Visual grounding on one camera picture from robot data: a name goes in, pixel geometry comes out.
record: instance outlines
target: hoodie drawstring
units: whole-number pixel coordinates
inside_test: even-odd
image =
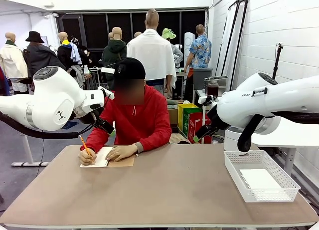
[[[134,109],[133,109],[132,115],[136,116],[136,108],[135,108],[135,105],[134,105]]]

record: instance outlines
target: red box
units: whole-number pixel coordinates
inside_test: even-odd
[[[189,123],[188,123],[188,140],[193,144],[194,143],[194,136],[196,132],[203,126],[203,113],[193,113],[189,115]],[[205,117],[205,124],[210,124],[211,121],[207,117]],[[206,136],[204,138],[204,144],[211,144],[212,143],[212,137]]]

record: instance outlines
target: red hoodie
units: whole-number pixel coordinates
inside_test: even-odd
[[[109,99],[100,118],[111,125],[115,122],[116,145],[139,142],[143,150],[148,151],[167,144],[170,139],[167,101],[158,91],[147,85],[143,105],[119,105]],[[105,131],[95,128],[87,138],[86,146],[97,153],[108,139],[109,135]]]

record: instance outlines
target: person's right hand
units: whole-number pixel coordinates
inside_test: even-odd
[[[85,149],[83,149],[83,150],[80,152],[79,156],[78,156],[78,158],[79,158],[79,160],[80,160],[80,163],[83,164],[83,165],[85,165],[85,166],[86,166],[86,165],[94,164],[94,163],[95,163],[95,159],[96,159],[96,154],[95,154],[95,152],[94,152],[92,149],[89,149],[89,148],[88,148],[88,151],[89,151],[89,153],[91,154],[91,156],[88,155],[88,153],[86,152]]]

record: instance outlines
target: perforated basket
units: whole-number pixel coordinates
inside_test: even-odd
[[[300,186],[265,152],[224,152],[225,166],[247,203],[293,202]],[[251,189],[243,179],[242,169],[266,169],[281,188]]]

